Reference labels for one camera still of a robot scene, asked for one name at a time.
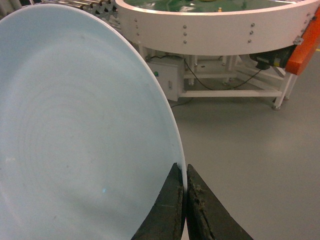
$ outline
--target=epoxy floor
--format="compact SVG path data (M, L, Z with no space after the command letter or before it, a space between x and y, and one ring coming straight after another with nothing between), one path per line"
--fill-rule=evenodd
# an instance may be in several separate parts
M172 109L186 163L255 240L320 240L319 63L317 51L279 111L262 98Z

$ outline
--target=green surface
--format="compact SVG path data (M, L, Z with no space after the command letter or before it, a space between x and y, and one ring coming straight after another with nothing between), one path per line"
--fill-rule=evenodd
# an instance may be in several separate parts
M290 4L273 0L125 0L125 2L141 9L180 13L214 13L219 8L222 8L223 12L235 12Z

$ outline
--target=machine foot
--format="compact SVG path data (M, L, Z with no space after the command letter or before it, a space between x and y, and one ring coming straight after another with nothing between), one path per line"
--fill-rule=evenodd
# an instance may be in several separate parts
M272 106L272 109L275 110L275 111L279 111L281 108L281 106Z

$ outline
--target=round machine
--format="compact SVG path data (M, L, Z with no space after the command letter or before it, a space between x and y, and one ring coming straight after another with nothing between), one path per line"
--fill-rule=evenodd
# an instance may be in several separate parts
M294 44L319 0L115 0L122 34L141 47L169 53L230 56Z

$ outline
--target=white circular housing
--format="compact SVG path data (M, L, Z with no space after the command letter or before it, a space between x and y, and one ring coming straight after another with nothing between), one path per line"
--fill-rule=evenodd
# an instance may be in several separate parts
M115 0L122 34L143 47L186 55L229 56L293 45L319 0L231 12L170 12Z

